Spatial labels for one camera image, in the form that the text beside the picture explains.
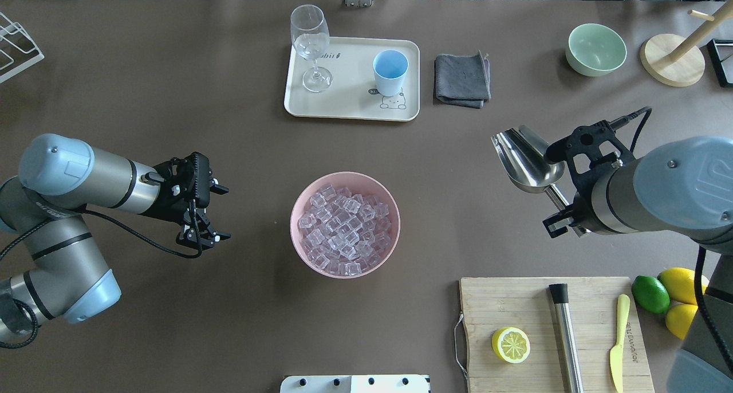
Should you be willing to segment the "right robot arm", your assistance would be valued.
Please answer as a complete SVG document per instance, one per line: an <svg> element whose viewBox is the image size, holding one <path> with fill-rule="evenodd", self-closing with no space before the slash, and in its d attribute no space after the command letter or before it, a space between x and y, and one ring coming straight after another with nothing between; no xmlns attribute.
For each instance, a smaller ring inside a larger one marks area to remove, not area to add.
<svg viewBox="0 0 733 393"><path fill-rule="evenodd" d="M731 391L731 139L686 138L636 158L616 137L623 116L580 126L544 152L565 162L575 184L569 207L545 220L568 220L597 234L669 230L720 254L668 377L669 392Z"/></svg>

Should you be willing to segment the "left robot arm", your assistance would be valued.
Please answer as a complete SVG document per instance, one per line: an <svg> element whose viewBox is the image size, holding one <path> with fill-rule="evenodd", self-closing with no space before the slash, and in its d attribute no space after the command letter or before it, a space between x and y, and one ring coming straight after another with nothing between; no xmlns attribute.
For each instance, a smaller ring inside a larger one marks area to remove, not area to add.
<svg viewBox="0 0 733 393"><path fill-rule="evenodd" d="M98 216L89 206L178 224L176 242L194 249L179 257L196 259L230 237L206 215L211 195L227 193L199 152L151 167L76 138L35 138L2 185L2 230L16 235L2 255L24 242L35 264L2 280L2 348L23 348L47 321L80 323L120 299L83 219Z"/></svg>

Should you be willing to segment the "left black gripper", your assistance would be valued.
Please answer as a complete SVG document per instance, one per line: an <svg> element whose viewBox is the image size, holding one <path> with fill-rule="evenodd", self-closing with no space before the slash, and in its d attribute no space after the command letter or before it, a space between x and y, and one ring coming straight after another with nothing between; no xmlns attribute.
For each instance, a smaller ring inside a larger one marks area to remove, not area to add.
<svg viewBox="0 0 733 393"><path fill-rule="evenodd" d="M141 214L162 221L181 222L176 244L204 251L212 249L217 242L230 239L230 233L215 229L206 216L211 193L230 192L228 187L212 178L206 155L193 152L185 158L172 158L144 171L141 181L158 187L152 205Z"/></svg>

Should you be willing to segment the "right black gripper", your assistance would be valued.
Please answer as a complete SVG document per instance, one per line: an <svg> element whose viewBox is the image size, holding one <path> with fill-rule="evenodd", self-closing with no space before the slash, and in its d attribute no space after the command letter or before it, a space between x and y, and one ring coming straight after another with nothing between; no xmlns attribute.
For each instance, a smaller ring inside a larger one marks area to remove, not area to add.
<svg viewBox="0 0 733 393"><path fill-rule="evenodd" d="M623 144L615 136L622 126L622 120L580 126L547 148L545 160L565 162L577 190L570 205L543 221L550 237L565 234L570 227L606 235L623 232L623 222L608 197L610 180L623 165Z"/></svg>

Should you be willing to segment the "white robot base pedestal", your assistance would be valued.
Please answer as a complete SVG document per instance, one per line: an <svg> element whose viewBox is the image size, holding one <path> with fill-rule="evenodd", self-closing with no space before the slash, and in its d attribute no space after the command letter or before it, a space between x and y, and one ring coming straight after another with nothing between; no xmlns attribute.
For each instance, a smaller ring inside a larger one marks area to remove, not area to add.
<svg viewBox="0 0 733 393"><path fill-rule="evenodd" d="M286 377L280 392L430 392L428 375L293 375Z"/></svg>

